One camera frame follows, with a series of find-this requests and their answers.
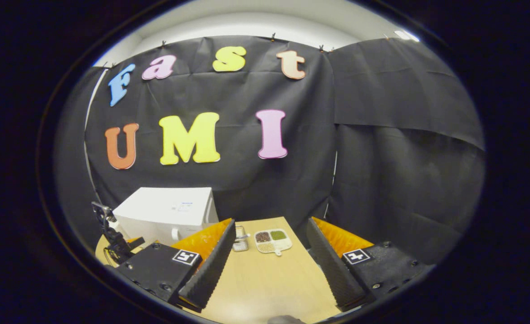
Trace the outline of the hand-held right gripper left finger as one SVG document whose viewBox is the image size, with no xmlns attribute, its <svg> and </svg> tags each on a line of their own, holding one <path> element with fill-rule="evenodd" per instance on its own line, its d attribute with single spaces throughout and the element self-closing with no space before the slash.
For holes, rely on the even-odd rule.
<svg viewBox="0 0 530 324">
<path fill-rule="evenodd" d="M 170 246 L 154 242 L 116 271 L 166 303 L 201 311 L 219 283 L 235 239 L 236 223 L 225 219 Z"/>
</svg>

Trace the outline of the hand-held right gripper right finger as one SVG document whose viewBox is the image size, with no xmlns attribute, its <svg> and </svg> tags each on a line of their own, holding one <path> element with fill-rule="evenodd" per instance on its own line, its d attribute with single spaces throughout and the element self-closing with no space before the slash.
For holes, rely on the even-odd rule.
<svg viewBox="0 0 530 324">
<path fill-rule="evenodd" d="M 432 269 L 391 241 L 372 243 L 315 217 L 307 239 L 342 312 L 398 293 Z"/>
</svg>

